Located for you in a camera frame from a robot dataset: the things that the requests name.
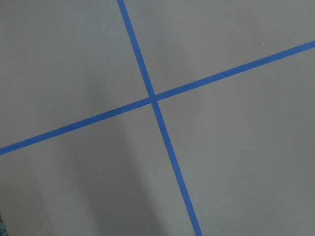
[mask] blue tape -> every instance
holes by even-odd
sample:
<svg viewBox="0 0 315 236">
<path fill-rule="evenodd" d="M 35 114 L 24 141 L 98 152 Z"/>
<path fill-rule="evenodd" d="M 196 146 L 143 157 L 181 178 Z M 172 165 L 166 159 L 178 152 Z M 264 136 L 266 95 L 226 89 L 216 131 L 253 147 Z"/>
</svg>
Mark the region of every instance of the blue tape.
<svg viewBox="0 0 315 236">
<path fill-rule="evenodd" d="M 226 77 L 230 77 L 232 75 L 236 75 L 236 74 L 239 74 L 241 72 L 254 69 L 256 67 L 259 67 L 259 66 L 271 63 L 273 61 L 292 56 L 292 55 L 297 54 L 297 53 L 301 53 L 303 51 L 312 49 L 314 47 L 315 47 L 315 41 L 305 43 L 305 44 L 302 44 L 300 46 L 282 51 L 280 53 L 276 53 L 276 54 L 267 56 L 265 58 L 261 58 L 261 59 L 249 62 L 247 64 L 240 65 L 240 66 L 234 67 L 232 69 L 220 72 L 218 74 L 206 77 L 204 79 L 197 80 L 197 81 L 191 82 L 189 84 L 186 84 L 186 85 L 183 85 L 183 86 L 159 93 L 156 95 L 156 98 L 158 101 L 160 101 L 160 100 L 163 100 L 165 98 L 175 96 L 179 93 L 186 92 L 186 91 L 195 89 L 197 87 L 212 83 L 214 81 L 218 81 L 218 80 L 224 79 Z"/>
<path fill-rule="evenodd" d="M 55 136 L 73 131 L 75 129 L 82 128 L 84 126 L 99 122 L 101 120 L 105 120 L 105 119 L 117 116 L 119 114 L 122 114 L 122 113 L 125 113 L 128 111 L 137 109 L 139 107 L 148 105 L 150 103 L 151 103 L 151 100 L 149 98 L 145 98 L 145 99 L 142 99 L 140 101 L 133 102 L 133 103 L 130 103 L 128 105 L 113 109 L 111 111 L 108 111 L 108 112 L 105 112 L 105 113 L 102 113 L 102 114 L 99 114 L 99 115 L 96 115 L 96 116 L 93 116 L 93 117 L 90 117 L 90 118 L 87 118 L 87 119 L 84 119 L 84 120 L 81 120 L 81 121 L 78 121 L 78 122 L 75 122 L 72 124 L 66 125 L 64 127 L 49 131 L 47 133 L 40 134 L 40 135 L 37 135 L 35 137 L 20 141 L 18 143 L 11 144 L 11 145 L 6 146 L 6 147 L 2 147 L 2 148 L 0 148 L 0 155 L 14 151 L 14 150 L 17 150 L 17 149 L 20 149 L 20 148 L 24 148 L 26 146 L 44 141 L 46 139 L 53 138 Z"/>
<path fill-rule="evenodd" d="M 182 175 L 181 169 L 179 167 L 179 164 L 178 164 L 178 161 L 177 161 L 177 158 L 175 155 L 174 148 L 172 146 L 169 134 L 167 132 L 166 125 L 165 125 L 165 122 L 164 122 L 164 119 L 162 116 L 162 112 L 161 112 L 161 109 L 159 108 L 158 101 L 156 99 L 156 95 L 154 93 L 154 89 L 153 89 L 146 65 L 144 63 L 137 38 L 135 36 L 134 30 L 133 30 L 133 27 L 131 24 L 131 20 L 129 18 L 129 15 L 128 15 L 128 12 L 126 9 L 126 5 L 125 5 L 123 0 L 117 0 L 117 3 L 119 5 L 120 11 L 121 11 L 121 14 L 122 14 L 122 17 L 123 17 L 123 20 L 124 20 L 124 23 L 125 23 L 125 26 L 126 26 L 126 29 L 128 32 L 129 39 L 130 39 L 134 54 L 136 56 L 137 62 L 138 62 L 139 69 L 141 71 L 141 75 L 142 75 L 144 84 L 147 88 L 148 95 L 151 99 L 152 108 L 153 108 L 154 114 L 156 116 L 157 123 L 158 123 L 159 129 L 161 131 L 163 141 L 164 141 L 169 159 L 171 161 L 171 165 L 173 167 L 176 180 L 178 182 L 179 189 L 182 193 L 183 200 L 184 200 L 184 203 L 186 205 L 186 209 L 187 209 L 188 215 L 190 217 L 190 221 L 191 221 L 193 230 L 194 230 L 196 236 L 202 236 L 202 232 L 201 232 L 198 220 L 197 220 L 197 216 L 196 216 L 195 211 L 193 209 L 192 202 L 190 200 L 189 193 L 188 193 L 188 190 L 187 190 L 186 185 L 185 185 L 184 177 Z"/>
<path fill-rule="evenodd" d="M 153 86 L 152 86 L 152 83 L 151 83 L 151 80 L 149 77 L 149 73 L 147 71 L 147 67 L 146 67 L 144 60 L 143 60 L 142 53 L 141 53 L 136 35 L 134 33 L 134 30 L 133 30 L 130 17 L 128 15 L 128 12 L 126 9 L 126 5 L 125 5 L 123 0 L 117 0 L 117 3 L 119 6 L 119 9 L 120 9 L 120 12 L 122 14 L 122 17 L 123 17 L 123 20 L 124 20 L 124 23 L 125 23 L 125 26 L 127 29 L 127 33 L 128 33 L 131 45 L 132 45 L 132 49 L 133 49 L 134 55 L 136 56 L 138 66 L 139 66 L 144 84 L 146 86 L 148 95 L 149 95 L 149 97 L 154 97 L 155 93 L 153 90 Z"/>
<path fill-rule="evenodd" d="M 182 175 L 179 163 L 177 161 L 175 151 L 174 151 L 174 148 L 172 146 L 171 139 L 168 135 L 167 128 L 166 128 L 166 125 L 165 125 L 165 122 L 164 122 L 164 119 L 162 116 L 162 112 L 161 112 L 159 105 L 158 105 L 158 102 L 156 100 L 152 102 L 152 107 L 153 107 L 154 114 L 156 115 L 157 123 L 158 123 L 159 129 L 161 131 L 161 134 L 162 134 L 162 137 L 164 140 L 164 144 L 165 144 L 169 159 L 171 161 L 177 183 L 179 185 L 179 189 L 182 193 L 183 200 L 184 200 L 184 203 L 186 205 L 186 209 L 187 209 L 193 230 L 194 230 L 196 236 L 202 236 L 201 228 L 199 226 L 196 213 L 193 209 L 192 202 L 191 202 L 191 199 L 190 199 L 190 196 L 189 196 L 189 193 L 188 193 L 185 181 L 184 181 L 184 177 Z"/>
</svg>

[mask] gray surface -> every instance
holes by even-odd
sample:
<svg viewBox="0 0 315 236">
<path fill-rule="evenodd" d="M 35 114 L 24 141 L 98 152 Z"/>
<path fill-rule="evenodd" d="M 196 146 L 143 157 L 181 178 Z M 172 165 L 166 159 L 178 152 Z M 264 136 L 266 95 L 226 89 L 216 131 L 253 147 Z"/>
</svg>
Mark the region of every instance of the gray surface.
<svg viewBox="0 0 315 236">
<path fill-rule="evenodd" d="M 313 0 L 127 0 L 156 92 L 314 40 Z"/>
<path fill-rule="evenodd" d="M 150 106 L 1 156 L 0 173 L 13 236 L 193 235 Z"/>
<path fill-rule="evenodd" d="M 134 1 L 156 92 L 315 39 L 306 1 Z M 0 0 L 0 147 L 147 97 L 114 0 Z M 204 236 L 315 234 L 314 50 L 160 102 Z M 193 235 L 150 106 L 0 156 L 10 235 Z"/>
<path fill-rule="evenodd" d="M 315 234 L 314 58 L 160 102 L 204 235 Z"/>
<path fill-rule="evenodd" d="M 115 0 L 0 1 L 0 146 L 147 97 Z"/>
</svg>

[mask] blue line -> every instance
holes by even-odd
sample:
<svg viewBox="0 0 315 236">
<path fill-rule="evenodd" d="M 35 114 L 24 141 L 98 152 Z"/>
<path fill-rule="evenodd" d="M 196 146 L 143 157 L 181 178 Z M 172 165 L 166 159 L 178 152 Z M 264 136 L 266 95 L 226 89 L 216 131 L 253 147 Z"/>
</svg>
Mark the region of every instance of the blue line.
<svg viewBox="0 0 315 236">
<path fill-rule="evenodd" d="M 226 77 L 230 77 L 232 75 L 239 74 L 241 72 L 244 72 L 244 71 L 247 71 L 247 70 L 250 70 L 250 69 L 253 69 L 253 68 L 256 68 L 256 67 L 268 64 L 268 63 L 271 63 L 271 62 L 276 61 L 276 60 L 280 60 L 280 59 L 289 57 L 289 56 L 297 54 L 297 53 L 301 53 L 303 51 L 312 49 L 314 47 L 315 47 L 315 41 L 312 41 L 312 42 L 309 42 L 309 43 L 305 43 L 305 44 L 302 44 L 300 46 L 297 46 L 297 47 L 285 50 L 283 52 L 276 53 L 276 54 L 270 55 L 268 57 L 261 58 L 261 59 L 249 62 L 247 64 L 240 65 L 238 67 L 234 67 L 232 69 L 220 72 L 218 74 L 215 74 L 215 75 L 212 75 L 212 76 L 209 76 L 209 77 L 206 77 L 204 79 L 197 80 L 195 82 L 192 82 L 192 83 L 189 83 L 189 84 L 186 84 L 186 85 L 183 85 L 183 86 L 180 86 L 180 87 L 168 90 L 166 92 L 159 93 L 155 97 L 156 97 L 157 101 L 160 101 L 160 100 L 163 100 L 165 98 L 175 96 L 175 95 L 177 95 L 179 93 L 186 92 L 186 91 L 189 91 L 191 89 L 195 89 L 197 87 L 200 87 L 200 86 L 212 83 L 214 81 L 221 80 L 221 79 L 224 79 Z M 113 113 L 113 115 L 109 116 L 109 117 L 113 117 L 113 116 L 119 115 L 119 114 L 127 112 L 127 111 L 131 111 L 133 109 L 139 108 L 141 106 L 144 106 L 144 105 L 147 105 L 147 104 L 150 104 L 150 103 L 151 103 L 151 99 L 150 98 L 146 98 L 146 99 L 142 99 L 142 100 L 139 100 L 137 102 L 125 105 L 123 107 L 116 108 L 116 109 L 113 109 L 111 111 L 102 113 L 100 115 L 105 115 L 107 113 L 108 114 Z M 121 113 L 117 112 L 115 114 L 114 112 L 118 111 L 119 109 L 121 109 L 122 112 Z M 77 128 L 81 128 L 81 127 L 87 126 L 89 124 L 101 121 L 103 119 L 107 119 L 107 118 L 97 119 L 96 118 L 97 116 L 85 119 L 85 120 L 90 120 L 90 119 L 95 118 L 95 121 L 91 122 L 91 123 L 83 124 L 83 125 L 77 125 Z M 85 120 L 82 120 L 82 121 L 79 121 L 77 123 L 70 124 L 70 125 L 74 125 L 75 126 L 75 124 L 78 124 L 80 122 L 84 123 Z M 64 129 L 66 130 L 66 127 L 68 127 L 68 126 L 64 126 L 64 127 L 59 128 L 59 129 L 47 132 L 45 134 L 41 134 L 41 135 L 38 135 L 38 136 L 35 136 L 35 137 L 32 137 L 32 138 L 26 139 L 24 141 L 21 141 L 21 142 L 18 142 L 18 143 L 15 143 L 15 144 L 12 144 L 12 145 L 9 145 L 9 146 L 6 146 L 6 147 L 2 147 L 2 148 L 0 148 L 0 155 L 8 153 L 8 152 L 11 152 L 11 151 L 14 151 L 14 150 L 17 150 L 17 149 L 20 149 L 20 148 L 23 148 L 23 147 L 26 147 L 26 146 L 29 146 L 31 144 L 38 143 L 40 141 L 43 141 L 43 140 L 46 140 L 46 139 L 49 139 L 49 138 L 53 138 L 53 137 L 55 137 L 57 135 L 61 135 L 63 133 L 66 133 L 66 132 L 69 132 L 69 131 L 77 129 L 77 128 L 73 127 L 71 130 L 68 130 L 68 131 L 60 133 L 60 134 L 53 135 L 53 132 L 58 133 L 57 132 L 58 130 L 64 130 Z"/>
<path fill-rule="evenodd" d="M 75 122 L 75 123 L 72 123 L 69 125 L 66 125 L 64 127 L 61 127 L 61 128 L 58 128 L 58 129 L 55 129 L 52 131 L 49 131 L 47 133 L 40 134 L 40 135 L 37 135 L 35 137 L 20 141 L 18 143 L 11 144 L 11 145 L 6 146 L 6 147 L 2 147 L 2 148 L 0 148 L 0 155 L 14 151 L 14 150 L 17 150 L 17 149 L 20 149 L 20 148 L 24 148 L 26 146 L 44 141 L 46 139 L 53 138 L 55 136 L 58 136 L 58 135 L 61 135 L 61 134 L 64 134 L 64 133 L 67 133 L 67 132 L 70 132 L 70 131 L 73 131 L 73 130 L 76 130 L 79 128 L 82 128 L 84 126 L 99 122 L 101 120 L 105 120 L 105 119 L 108 119 L 110 117 L 114 117 L 114 116 L 117 116 L 119 114 L 137 109 L 139 107 L 150 104 L 150 101 L 151 101 L 150 98 L 145 98 L 145 99 L 139 100 L 137 102 L 133 102 L 133 103 L 130 103 L 128 105 L 110 110 L 108 112 L 105 112 L 105 113 L 102 113 L 102 114 L 99 114 L 99 115 L 96 115 L 96 116 L 93 116 L 93 117 L 90 117 L 90 118 L 87 118 L 87 119 L 84 119 L 84 120 L 81 120 L 81 121 L 78 121 L 78 122 Z"/>
<path fill-rule="evenodd" d="M 129 39 L 130 39 L 130 42 L 131 42 L 131 45 L 132 45 L 132 48 L 134 51 L 134 54 L 137 58 L 137 62 L 139 65 L 139 69 L 141 71 L 141 75 L 142 75 L 144 84 L 147 88 L 148 95 L 151 98 L 152 108 L 153 108 L 154 114 L 156 116 L 157 123 L 158 123 L 159 129 L 161 131 L 161 134 L 162 134 L 162 137 L 164 140 L 164 144 L 165 144 L 169 159 L 171 161 L 171 164 L 172 164 L 172 167 L 173 167 L 173 170 L 175 173 L 176 180 L 177 180 L 178 185 L 179 185 L 179 189 L 182 193 L 183 200 L 184 200 L 184 203 L 186 205 L 186 209 L 187 209 L 188 215 L 190 217 L 190 221 L 191 221 L 193 230 L 194 230 L 196 236 L 202 236 L 202 232 L 201 232 L 198 220 L 197 220 L 197 216 L 196 216 L 195 211 L 193 209 L 192 202 L 190 200 L 189 193 L 188 193 L 188 190 L 187 190 L 186 185 L 185 185 L 184 177 L 182 175 L 181 169 L 179 167 L 179 164 L 178 164 L 178 161 L 177 161 L 177 158 L 175 155 L 174 148 L 172 146 L 169 134 L 167 132 L 166 125 L 165 125 L 165 122 L 164 122 L 164 119 L 162 116 L 162 112 L 159 108 L 158 101 L 156 99 L 156 95 L 154 93 L 154 89 L 153 89 L 146 65 L 144 63 L 144 60 L 143 60 L 143 57 L 141 54 L 141 50 L 140 50 L 137 38 L 135 36 L 135 33 L 133 30 L 131 20 L 129 18 L 124 0 L 117 0 L 117 3 L 119 5 L 119 8 L 120 8 L 123 20 L 124 20 L 124 23 L 125 23 L 128 35 L 129 35 Z"/>
<path fill-rule="evenodd" d="M 189 193 L 188 193 L 185 181 L 184 181 L 183 174 L 181 172 L 179 163 L 177 161 L 175 151 L 174 151 L 174 148 L 172 146 L 171 139 L 168 135 L 167 128 L 166 128 L 166 125 L 165 125 L 165 122 L 164 122 L 164 119 L 162 116 L 162 112 L 161 112 L 159 105 L 158 105 L 158 102 L 156 100 L 152 102 L 152 107 L 153 107 L 154 113 L 156 115 L 157 123 L 158 123 L 159 129 L 161 131 L 161 134 L 162 134 L 162 137 L 163 137 L 163 140 L 165 143 L 165 147 L 166 147 L 169 159 L 171 161 L 177 183 L 179 185 L 179 189 L 182 193 L 183 200 L 184 200 L 184 203 L 186 205 L 186 209 L 187 209 L 193 230 L 194 230 L 196 236 L 202 236 L 201 228 L 199 226 L 196 213 L 193 209 L 192 202 L 191 202 L 191 199 L 189 197 Z"/>
<path fill-rule="evenodd" d="M 197 87 L 212 83 L 214 81 L 221 80 L 221 79 L 224 79 L 226 77 L 230 77 L 232 75 L 236 75 L 236 74 L 239 74 L 241 72 L 244 72 L 244 71 L 247 71 L 250 69 L 254 69 L 256 67 L 271 63 L 271 62 L 276 61 L 276 60 L 280 60 L 280 59 L 289 57 L 289 56 L 297 54 L 297 53 L 301 53 L 303 51 L 306 51 L 306 50 L 309 50 L 312 48 L 315 48 L 315 41 L 305 43 L 305 44 L 302 44 L 300 46 L 285 50 L 283 52 L 276 53 L 276 54 L 267 56 L 265 58 L 261 58 L 261 59 L 249 62 L 247 64 L 240 65 L 240 66 L 234 67 L 232 69 L 220 72 L 218 74 L 206 77 L 204 79 L 197 80 L 197 81 L 191 82 L 189 84 L 168 90 L 166 92 L 159 93 L 156 95 L 156 98 L 158 101 L 160 101 L 162 99 L 172 97 L 172 96 L 177 95 L 179 93 L 186 92 L 186 91 L 189 91 L 191 89 L 195 89 Z"/>
<path fill-rule="evenodd" d="M 127 12 L 127 9 L 126 9 L 126 5 L 125 5 L 123 0 L 117 0 L 117 3 L 118 3 L 118 6 L 119 6 L 119 9 L 120 9 L 120 12 L 122 14 L 122 17 L 123 17 L 123 20 L 124 20 L 124 23 L 125 23 L 125 26 L 126 26 L 126 29 L 127 29 L 127 33 L 128 33 L 129 39 L 131 41 L 131 45 L 132 45 L 134 54 L 136 56 L 136 59 L 137 59 L 137 62 L 138 62 L 138 66 L 139 66 L 139 69 L 140 69 L 140 72 L 141 72 L 144 84 L 146 86 L 148 95 L 149 95 L 149 97 L 154 97 L 155 93 L 154 93 L 154 90 L 153 90 L 153 86 L 152 86 L 152 83 L 151 83 L 151 80 L 150 80 L 149 73 L 147 71 L 146 65 L 144 63 L 144 60 L 143 60 L 143 57 L 142 57 L 142 53 L 140 51 L 140 47 L 139 47 L 137 38 L 136 38 L 136 35 L 134 33 L 132 24 L 131 24 L 131 20 L 129 18 L 129 15 L 128 15 L 128 12 Z"/>
</svg>

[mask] blue painter's tape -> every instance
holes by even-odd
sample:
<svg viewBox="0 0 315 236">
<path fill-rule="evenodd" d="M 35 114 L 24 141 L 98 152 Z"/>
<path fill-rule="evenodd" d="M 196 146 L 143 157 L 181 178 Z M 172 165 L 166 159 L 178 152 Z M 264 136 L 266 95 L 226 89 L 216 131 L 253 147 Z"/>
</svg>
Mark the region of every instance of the blue painter's tape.
<svg viewBox="0 0 315 236">
<path fill-rule="evenodd" d="M 184 177 L 182 175 L 179 163 L 177 161 L 175 151 L 174 151 L 174 148 L 172 146 L 171 139 L 168 135 L 167 128 L 166 128 L 166 125 L 165 125 L 165 122 L 164 122 L 164 119 L 162 116 L 162 112 L 161 112 L 159 105 L 158 105 L 158 102 L 156 100 L 152 102 L 152 107 L 153 107 L 153 111 L 156 115 L 157 123 L 158 123 L 159 129 L 161 131 L 161 134 L 162 134 L 162 137 L 163 137 L 163 140 L 165 143 L 165 147 L 166 147 L 169 159 L 171 161 L 176 180 L 177 180 L 178 185 L 179 185 L 179 189 L 182 193 L 183 200 L 184 200 L 184 203 L 186 205 L 186 209 L 187 209 L 193 230 L 194 230 L 196 236 L 202 236 L 201 228 L 199 226 L 196 213 L 193 209 L 192 202 L 191 202 L 191 199 L 190 199 L 190 196 L 189 196 L 189 193 L 188 193 L 185 181 L 184 181 Z"/>
<path fill-rule="evenodd" d="M 169 159 L 171 161 L 171 165 L 173 167 L 173 170 L 174 170 L 174 173 L 176 176 L 176 180 L 178 182 L 180 191 L 182 193 L 184 203 L 186 205 L 186 209 L 187 209 L 188 215 L 190 217 L 192 227 L 194 229 L 196 236 L 202 236 L 202 232 L 201 232 L 198 220 L 197 220 L 197 216 L 196 216 L 195 211 L 193 209 L 192 202 L 190 200 L 188 190 L 187 190 L 186 185 L 185 185 L 184 177 L 182 175 L 181 169 L 180 169 L 179 164 L 177 162 L 175 151 L 174 151 L 174 148 L 172 146 L 169 134 L 167 132 L 166 125 L 165 125 L 165 122 L 164 122 L 164 119 L 162 116 L 162 112 L 159 108 L 158 101 L 156 99 L 156 95 L 154 93 L 153 86 L 152 86 L 146 65 L 145 65 L 144 60 L 143 60 L 141 50 L 140 50 L 137 38 L 135 36 L 134 30 L 133 30 L 133 27 L 132 27 L 132 24 L 130 21 L 130 17 L 128 15 L 128 12 L 126 9 L 126 5 L 125 5 L 123 0 L 117 0 L 117 3 L 119 5 L 120 11 L 121 11 L 121 14 L 122 14 L 122 17 L 123 17 L 123 20 L 124 20 L 124 23 L 125 23 L 125 26 L 126 26 L 126 29 L 128 32 L 129 39 L 130 39 L 134 54 L 136 56 L 137 62 L 138 62 L 144 84 L 146 86 L 148 95 L 151 99 L 152 108 L 153 108 L 153 111 L 155 113 L 157 123 L 158 123 L 159 129 L 161 131 L 161 134 L 162 134 L 162 137 L 164 140 L 164 144 L 165 144 Z"/>
<path fill-rule="evenodd" d="M 261 59 L 249 62 L 247 64 L 240 65 L 240 66 L 234 67 L 232 69 L 220 72 L 218 74 L 206 77 L 204 79 L 197 80 L 197 81 L 191 82 L 189 84 L 168 90 L 166 92 L 159 93 L 156 95 L 156 98 L 158 101 L 160 101 L 162 99 L 172 97 L 172 96 L 177 95 L 179 93 L 186 92 L 186 91 L 189 91 L 191 89 L 195 89 L 197 87 L 212 83 L 214 81 L 221 80 L 221 79 L 224 79 L 226 77 L 230 77 L 232 75 L 236 75 L 236 74 L 239 74 L 241 72 L 244 72 L 244 71 L 247 71 L 250 69 L 254 69 L 256 67 L 271 63 L 271 62 L 276 61 L 276 60 L 280 60 L 280 59 L 289 57 L 289 56 L 297 54 L 297 53 L 301 53 L 303 51 L 306 51 L 306 50 L 309 50 L 312 48 L 315 48 L 315 41 L 305 43 L 305 44 L 302 44 L 300 46 L 285 50 L 283 52 L 276 53 L 276 54 L 267 56 L 265 58 L 261 58 Z"/>
<path fill-rule="evenodd" d="M 122 14 L 126 29 L 127 29 L 127 33 L 134 51 L 134 54 L 136 56 L 137 62 L 138 62 L 138 66 L 144 81 L 144 84 L 146 86 L 147 92 L 149 97 L 153 97 L 155 95 L 154 90 L 153 90 L 153 86 L 149 77 L 149 73 L 147 71 L 146 65 L 144 63 L 143 57 L 142 57 L 142 53 L 136 38 L 136 35 L 134 33 L 132 24 L 131 24 L 131 20 L 130 17 L 128 15 L 127 9 L 126 9 L 126 5 L 124 3 L 123 0 L 117 0 L 120 12 Z"/>
<path fill-rule="evenodd" d="M 24 148 L 26 146 L 44 141 L 46 139 L 50 139 L 50 138 L 53 138 L 55 136 L 58 136 L 58 135 L 82 128 L 84 126 L 87 126 L 87 125 L 90 125 L 90 124 L 93 124 L 96 122 L 99 122 L 101 120 L 105 120 L 105 119 L 108 119 L 110 117 L 114 117 L 114 116 L 117 116 L 119 114 L 122 114 L 122 113 L 125 113 L 128 111 L 134 110 L 136 108 L 148 105 L 148 104 L 150 104 L 150 101 L 151 100 L 149 98 L 145 98 L 145 99 L 139 100 L 137 102 L 133 102 L 133 103 L 130 103 L 128 105 L 113 109 L 111 111 L 108 111 L 108 112 L 105 112 L 105 113 L 102 113 L 102 114 L 99 114 L 99 115 L 96 115 L 96 116 L 93 116 L 93 117 L 90 117 L 90 118 L 87 118 L 87 119 L 84 119 L 84 120 L 81 120 L 81 121 L 78 121 L 78 122 L 75 122 L 72 124 L 66 125 L 64 127 L 49 131 L 47 133 L 40 134 L 40 135 L 37 135 L 35 137 L 20 141 L 18 143 L 11 144 L 11 145 L 6 146 L 6 147 L 2 147 L 2 148 L 0 148 L 0 155 L 14 151 L 14 150 L 17 150 L 17 149 L 20 149 L 20 148 Z"/>
</svg>

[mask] gray floor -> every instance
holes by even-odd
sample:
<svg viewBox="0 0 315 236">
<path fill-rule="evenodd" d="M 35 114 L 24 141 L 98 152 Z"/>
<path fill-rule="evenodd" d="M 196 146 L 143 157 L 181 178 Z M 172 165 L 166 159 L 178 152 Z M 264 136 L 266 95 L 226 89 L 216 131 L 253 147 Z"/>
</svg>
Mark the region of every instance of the gray floor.
<svg viewBox="0 0 315 236">
<path fill-rule="evenodd" d="M 156 93 L 315 40 L 306 1 L 135 1 Z M 114 0 L 0 0 L 0 148 L 147 97 Z M 315 234 L 315 51 L 159 102 L 204 236 Z M 11 236 L 194 231 L 151 105 L 0 156 Z"/>
</svg>

